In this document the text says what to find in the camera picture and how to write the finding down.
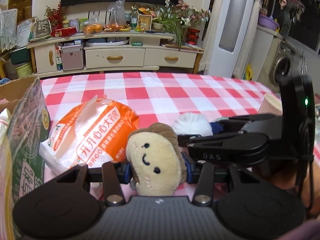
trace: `yellow trash can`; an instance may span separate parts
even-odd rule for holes
[[[33,68],[31,61],[28,63],[22,63],[15,66],[18,78],[30,76],[33,74]]]

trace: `wooden cabinet handle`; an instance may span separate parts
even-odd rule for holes
[[[116,56],[116,57],[109,56],[109,57],[107,57],[107,60],[121,60],[121,59],[123,59],[123,56]]]
[[[178,57],[164,57],[164,60],[166,60],[166,61],[178,61],[179,58]]]
[[[52,50],[50,50],[50,52],[49,52],[49,60],[50,60],[50,65],[51,66],[53,66],[53,64],[54,64],[52,57],[53,57],[53,52],[52,52]]]

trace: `paper cup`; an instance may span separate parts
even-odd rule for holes
[[[282,115],[282,103],[274,94],[266,93],[258,114]]]

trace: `fluffy white ball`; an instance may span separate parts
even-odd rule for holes
[[[172,129],[177,135],[200,134],[211,136],[212,128],[208,119],[203,114],[184,113],[172,124]]]

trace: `picture frame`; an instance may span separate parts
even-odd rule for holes
[[[138,25],[141,26],[141,23],[147,26],[147,29],[145,29],[145,31],[151,31],[152,15],[139,14]]]

